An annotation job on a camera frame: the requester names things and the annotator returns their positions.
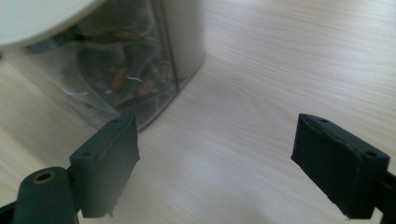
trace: wood grain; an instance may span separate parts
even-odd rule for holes
[[[139,134],[142,159],[115,217],[81,223],[347,223],[290,160],[296,121],[324,117],[396,158],[395,9],[389,0],[205,1],[204,66]],[[7,59],[0,80],[4,204],[26,175],[67,166],[95,129]]]

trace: screw hole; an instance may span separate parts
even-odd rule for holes
[[[56,176],[56,174],[54,172],[43,173],[43,174],[35,176],[35,178],[33,178],[33,183],[34,184],[44,184],[44,183],[51,181],[51,179],[55,178],[55,176]]]
[[[376,154],[374,152],[366,151],[365,153],[366,153],[367,156],[376,157]]]

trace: white lid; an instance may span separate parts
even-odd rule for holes
[[[106,0],[0,0],[0,49],[34,44],[69,28]]]

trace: light wood surface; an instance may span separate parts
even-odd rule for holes
[[[394,1],[207,0],[205,23],[205,64],[139,134],[115,217],[81,223],[379,223],[346,221],[290,155],[308,113],[388,153],[396,174]],[[0,204],[95,132],[7,59],[0,111]]]

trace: black plastic arm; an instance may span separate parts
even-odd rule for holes
[[[113,119],[70,156],[67,170],[23,179],[17,201],[0,208],[0,223],[76,224],[79,210],[84,217],[111,214],[139,159],[134,116]]]
[[[326,119],[302,114],[291,159],[347,217],[371,218],[378,207],[384,223],[396,223],[387,154]]]

